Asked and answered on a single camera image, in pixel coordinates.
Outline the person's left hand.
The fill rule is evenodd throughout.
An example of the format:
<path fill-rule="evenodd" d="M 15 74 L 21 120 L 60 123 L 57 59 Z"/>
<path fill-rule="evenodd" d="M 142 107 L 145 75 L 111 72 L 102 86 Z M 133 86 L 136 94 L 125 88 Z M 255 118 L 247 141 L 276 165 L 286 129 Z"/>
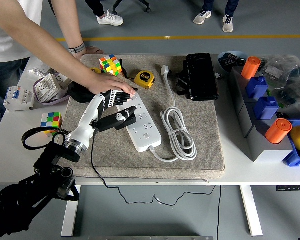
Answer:
<path fill-rule="evenodd" d="M 86 47 L 84 50 L 80 51 L 79 53 L 73 53 L 72 55 L 78 59 L 79 61 L 84 55 L 103 55 L 104 51 L 102 49 L 99 49 L 95 46 L 89 46 Z"/>

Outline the person's right hand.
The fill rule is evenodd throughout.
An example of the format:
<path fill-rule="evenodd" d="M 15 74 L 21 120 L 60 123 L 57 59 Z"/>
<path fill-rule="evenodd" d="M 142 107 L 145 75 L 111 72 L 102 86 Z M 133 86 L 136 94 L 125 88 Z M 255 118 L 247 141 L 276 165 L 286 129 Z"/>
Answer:
<path fill-rule="evenodd" d="M 86 88 L 96 95 L 109 90 L 123 91 L 131 97 L 136 94 L 136 91 L 129 84 L 109 73 L 95 74 Z"/>

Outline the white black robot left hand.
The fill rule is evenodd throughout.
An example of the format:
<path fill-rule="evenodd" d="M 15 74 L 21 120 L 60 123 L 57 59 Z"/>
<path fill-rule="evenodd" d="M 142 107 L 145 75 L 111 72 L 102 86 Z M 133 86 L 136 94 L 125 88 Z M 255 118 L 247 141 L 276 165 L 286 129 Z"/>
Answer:
<path fill-rule="evenodd" d="M 72 147 L 84 152 L 89 148 L 90 139 L 95 131 L 103 132 L 124 123 L 136 110 L 134 106 L 105 118 L 102 118 L 102 114 L 110 107 L 123 105 L 130 98 L 128 93 L 118 90 L 95 95 L 82 115 L 78 127 L 67 136 L 66 148 Z"/>

